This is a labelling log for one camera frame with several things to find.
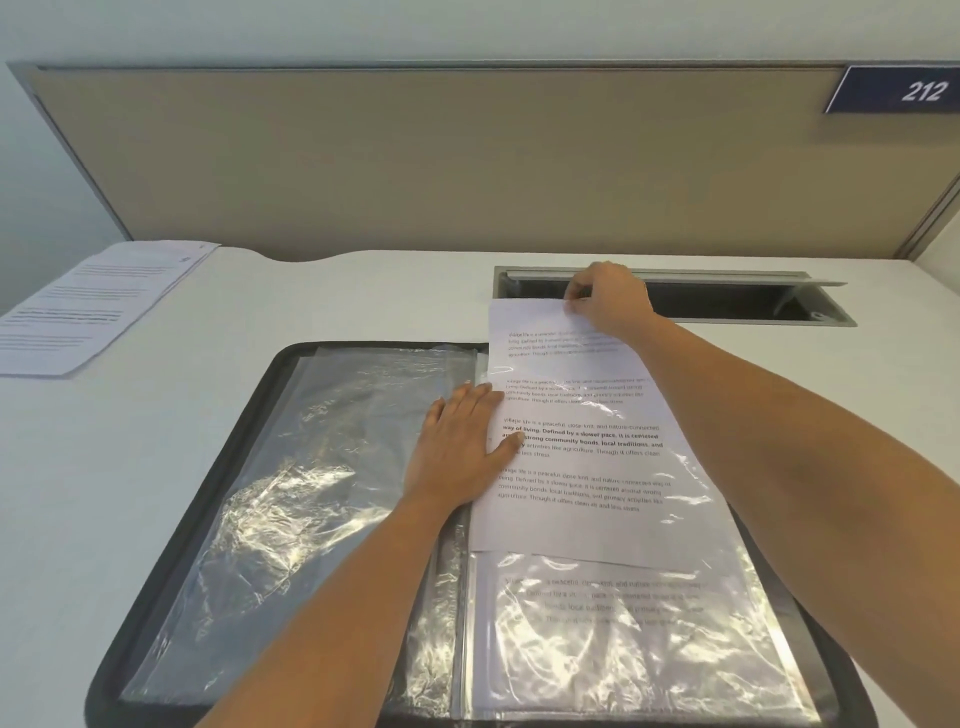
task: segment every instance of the white desk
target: white desk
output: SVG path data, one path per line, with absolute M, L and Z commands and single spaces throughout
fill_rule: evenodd
M 69 379 L 0 378 L 0 722 L 83 725 L 94 670 L 277 352 L 300 341 L 486 341 L 494 265 L 594 258 L 364 252 L 278 263 L 221 249 Z M 615 260 L 848 281 L 830 295 L 857 328 L 691 328 L 960 478 L 960 297 L 912 263 Z M 865 681 L 881 728 L 909 726 Z

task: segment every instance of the document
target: document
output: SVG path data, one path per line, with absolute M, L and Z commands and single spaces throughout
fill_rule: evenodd
M 0 317 L 0 376 L 62 376 L 105 349 L 216 248 L 117 243 Z
M 816 717 L 789 649 L 780 649 L 773 611 L 739 558 L 712 554 L 709 568 L 683 574 L 481 554 L 473 708 L 482 717 Z
M 473 505 L 470 549 L 690 571 L 730 541 L 726 502 L 639 357 L 563 302 L 491 304 L 491 447 L 523 449 Z

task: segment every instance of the blue sign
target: blue sign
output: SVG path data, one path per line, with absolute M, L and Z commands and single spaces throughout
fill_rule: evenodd
M 826 113 L 960 113 L 960 65 L 852 65 Z

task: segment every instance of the paper sheet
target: paper sheet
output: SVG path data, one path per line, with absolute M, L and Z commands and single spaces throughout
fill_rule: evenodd
M 61 376 L 100 353 L 216 248 L 192 240 L 107 248 L 0 317 L 0 376 Z
M 710 568 L 683 574 L 481 554 L 472 707 L 501 719 L 763 714 L 809 724 L 803 679 L 778 650 L 770 630 L 780 628 L 741 555 L 716 553 Z
M 730 540 L 703 474 L 639 357 L 560 301 L 491 305 L 491 446 L 520 454 L 474 505 L 470 549 L 693 570 Z

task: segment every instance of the right hand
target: right hand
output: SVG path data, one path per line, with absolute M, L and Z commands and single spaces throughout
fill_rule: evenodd
M 592 288 L 589 298 L 579 298 L 587 286 Z M 609 261 L 593 263 L 570 279 L 564 300 L 566 310 L 579 313 L 598 331 L 620 340 L 657 317 L 643 281 L 626 266 Z

